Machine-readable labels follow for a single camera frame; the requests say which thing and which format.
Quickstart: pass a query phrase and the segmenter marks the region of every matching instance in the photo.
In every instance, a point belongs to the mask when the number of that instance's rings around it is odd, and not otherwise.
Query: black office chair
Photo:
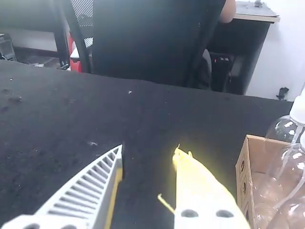
[[[94,73],[190,86],[225,0],[95,0]]]
[[[59,0],[75,41],[81,70],[92,73],[93,0]]]

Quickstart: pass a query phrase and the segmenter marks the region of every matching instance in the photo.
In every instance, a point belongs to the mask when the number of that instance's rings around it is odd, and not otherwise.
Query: debris
[[[88,142],[88,145],[90,145],[90,146],[97,146],[97,143],[95,143],[95,142]]]
[[[287,95],[289,88],[282,87],[280,88],[279,94],[276,96],[279,100],[284,100],[285,96]]]

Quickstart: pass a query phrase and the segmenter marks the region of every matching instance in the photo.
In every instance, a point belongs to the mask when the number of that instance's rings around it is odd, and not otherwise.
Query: white bottle cap
[[[305,125],[305,96],[297,96],[295,98],[289,115],[296,122]]]

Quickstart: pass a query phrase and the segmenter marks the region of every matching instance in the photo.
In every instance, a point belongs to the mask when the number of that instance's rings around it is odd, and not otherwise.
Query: black felt surface
[[[34,213],[88,163],[123,143],[125,178],[112,228],[172,228],[173,215],[157,195],[175,205],[178,143],[236,196],[234,166],[245,135],[264,135],[290,107],[0,61],[0,224]]]

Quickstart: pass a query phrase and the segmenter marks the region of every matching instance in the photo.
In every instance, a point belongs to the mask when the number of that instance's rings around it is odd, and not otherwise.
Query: clear plastic bottle
[[[293,198],[285,202],[267,229],[304,229],[305,197]]]
[[[298,197],[305,185],[305,134],[300,143],[282,148],[254,190],[256,228],[266,228],[277,210],[291,198]]]
[[[260,152],[264,161],[251,162],[251,173],[254,183],[254,190],[260,187],[264,173],[262,168],[266,168],[272,163],[279,151],[278,141],[282,145],[295,144],[300,142],[300,136],[305,129],[305,95],[296,97],[289,115],[277,119],[269,127],[265,136],[264,147]]]

